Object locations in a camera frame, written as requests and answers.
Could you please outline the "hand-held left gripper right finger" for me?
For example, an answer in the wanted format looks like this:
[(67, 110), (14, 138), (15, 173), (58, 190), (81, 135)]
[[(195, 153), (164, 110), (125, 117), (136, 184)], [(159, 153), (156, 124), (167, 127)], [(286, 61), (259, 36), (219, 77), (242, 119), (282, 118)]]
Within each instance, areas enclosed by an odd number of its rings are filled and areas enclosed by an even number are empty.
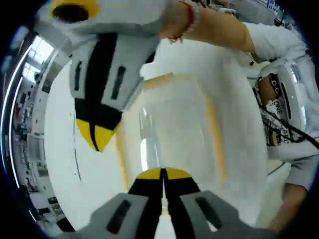
[(211, 191), (201, 191), (192, 176), (180, 169), (163, 169), (168, 213), (178, 239), (274, 239), (267, 229), (254, 228), (238, 210)]

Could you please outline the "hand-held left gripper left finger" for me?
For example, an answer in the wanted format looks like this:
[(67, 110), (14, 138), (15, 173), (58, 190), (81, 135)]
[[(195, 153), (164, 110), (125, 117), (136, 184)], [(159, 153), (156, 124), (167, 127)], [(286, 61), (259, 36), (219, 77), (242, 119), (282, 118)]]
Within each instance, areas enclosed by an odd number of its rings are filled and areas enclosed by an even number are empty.
[(140, 173), (127, 193), (95, 210), (90, 222), (71, 239), (153, 239), (162, 212), (163, 169)]

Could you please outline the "person's right hand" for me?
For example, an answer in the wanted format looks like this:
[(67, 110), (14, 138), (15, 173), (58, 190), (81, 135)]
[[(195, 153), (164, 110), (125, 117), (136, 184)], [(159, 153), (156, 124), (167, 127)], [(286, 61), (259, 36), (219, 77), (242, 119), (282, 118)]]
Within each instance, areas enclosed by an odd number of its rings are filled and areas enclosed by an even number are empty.
[(171, 0), (165, 13), (163, 25), (159, 32), (160, 39), (181, 35), (188, 26), (188, 7), (186, 4)]

